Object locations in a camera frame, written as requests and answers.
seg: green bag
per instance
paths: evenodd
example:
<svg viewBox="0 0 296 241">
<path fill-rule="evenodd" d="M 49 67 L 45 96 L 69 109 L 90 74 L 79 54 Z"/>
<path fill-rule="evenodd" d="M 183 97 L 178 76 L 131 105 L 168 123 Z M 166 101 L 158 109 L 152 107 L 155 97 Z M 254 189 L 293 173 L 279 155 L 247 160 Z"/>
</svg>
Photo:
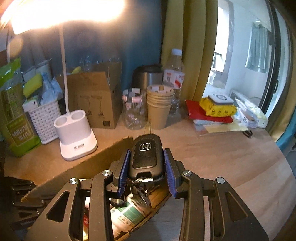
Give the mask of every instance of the green bag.
<svg viewBox="0 0 296 241">
<path fill-rule="evenodd" d="M 0 132 L 12 153 L 20 157 L 41 145 L 41 140 L 24 112 L 20 59 L 0 68 Z"/>
</svg>

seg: paper cup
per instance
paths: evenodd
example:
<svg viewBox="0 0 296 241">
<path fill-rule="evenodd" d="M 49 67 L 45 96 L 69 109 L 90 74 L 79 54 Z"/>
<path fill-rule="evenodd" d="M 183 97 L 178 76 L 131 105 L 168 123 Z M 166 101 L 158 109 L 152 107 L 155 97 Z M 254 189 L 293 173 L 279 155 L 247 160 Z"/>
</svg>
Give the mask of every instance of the paper cup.
<svg viewBox="0 0 296 241">
<path fill-rule="evenodd" d="M 174 89 L 165 85 L 151 85 L 147 87 L 147 93 L 156 96 L 172 96 Z"/>
<path fill-rule="evenodd" d="M 168 100 L 168 99 L 173 99 L 173 97 L 174 97 L 174 95 L 160 96 L 160 95 L 154 95 L 154 94 L 147 93 L 147 98 L 151 98 L 151 99 Z"/>
<path fill-rule="evenodd" d="M 166 100 L 166 101 L 160 101 L 160 100 L 155 100 L 155 99 L 147 99 L 147 101 L 149 101 L 152 104 L 158 105 L 169 105 L 172 103 L 172 100 Z"/>
<path fill-rule="evenodd" d="M 170 105 L 160 106 L 154 103 L 150 103 L 147 101 L 148 104 L 148 119 L 151 123 L 152 129 L 161 130 L 165 128 L 166 121 L 168 118 L 168 114 L 170 112 Z"/>
</svg>

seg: cardboard box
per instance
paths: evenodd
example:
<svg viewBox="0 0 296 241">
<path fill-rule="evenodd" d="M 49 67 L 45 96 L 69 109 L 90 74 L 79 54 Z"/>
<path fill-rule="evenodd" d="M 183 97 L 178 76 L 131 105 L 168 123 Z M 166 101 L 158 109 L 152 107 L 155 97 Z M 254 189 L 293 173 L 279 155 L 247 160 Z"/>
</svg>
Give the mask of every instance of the cardboard box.
<svg viewBox="0 0 296 241">
<path fill-rule="evenodd" d="M 93 178 L 96 174 L 100 173 L 103 170 L 109 168 L 113 161 L 119 160 L 120 156 L 126 149 L 131 149 L 133 143 L 133 138 L 125 138 L 107 149 L 97 153 L 93 157 L 85 160 L 84 162 L 74 166 L 65 172 L 61 173 L 58 176 L 53 177 L 51 180 L 41 184 L 40 186 L 35 187 L 27 195 L 25 195 L 22 201 L 34 201 L 34 199 L 53 197 L 55 196 L 60 189 L 69 181 L 69 179 L 76 177 L 80 178 Z M 158 213 L 158 210 L 164 206 L 166 201 L 171 196 L 166 181 L 164 181 L 160 188 L 156 189 L 154 192 L 157 193 L 157 198 L 154 203 L 152 203 L 152 211 L 149 215 L 145 217 L 138 225 L 132 228 L 129 232 L 122 234 L 118 237 L 116 241 L 126 240 L 131 233 L 143 226 L 147 221 L 149 221 L 155 214 Z"/>
<path fill-rule="evenodd" d="M 67 76 L 69 111 L 84 110 L 91 127 L 114 129 L 122 112 L 121 62 L 93 65 Z M 62 89 L 63 78 L 58 77 Z"/>
</svg>

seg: bottle label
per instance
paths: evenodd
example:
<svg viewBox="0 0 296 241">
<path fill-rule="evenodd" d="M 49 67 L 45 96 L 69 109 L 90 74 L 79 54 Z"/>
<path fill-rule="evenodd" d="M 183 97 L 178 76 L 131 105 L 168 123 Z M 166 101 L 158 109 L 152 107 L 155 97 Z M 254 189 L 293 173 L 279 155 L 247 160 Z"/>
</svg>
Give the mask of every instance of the bottle label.
<svg viewBox="0 0 296 241">
<path fill-rule="evenodd" d="M 145 213 L 141 212 L 141 210 L 137 209 L 129 202 L 126 202 L 126 207 L 111 209 L 111 219 L 113 224 L 120 222 L 123 232 L 128 232 L 144 218 Z"/>
<path fill-rule="evenodd" d="M 165 69 L 163 74 L 163 84 L 170 86 L 174 89 L 180 89 L 183 85 L 185 73 Z"/>
</svg>

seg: curtain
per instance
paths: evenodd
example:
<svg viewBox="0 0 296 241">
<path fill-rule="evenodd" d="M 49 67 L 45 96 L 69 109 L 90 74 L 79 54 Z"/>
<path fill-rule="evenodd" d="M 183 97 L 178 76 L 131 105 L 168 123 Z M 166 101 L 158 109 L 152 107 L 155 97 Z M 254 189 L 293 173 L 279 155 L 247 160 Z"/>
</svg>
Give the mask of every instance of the curtain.
<svg viewBox="0 0 296 241">
<path fill-rule="evenodd" d="M 296 53 L 296 38 L 293 36 L 291 41 L 293 43 L 292 52 Z M 266 127 L 281 150 L 285 149 L 296 132 L 296 54 L 294 54 L 292 61 L 291 83 L 286 99 L 283 100 L 284 104 L 278 102 Z"/>
<path fill-rule="evenodd" d="M 161 64 L 166 64 L 173 48 L 183 50 L 182 100 L 202 97 L 215 51 L 217 23 L 217 0 L 168 0 Z"/>
</svg>

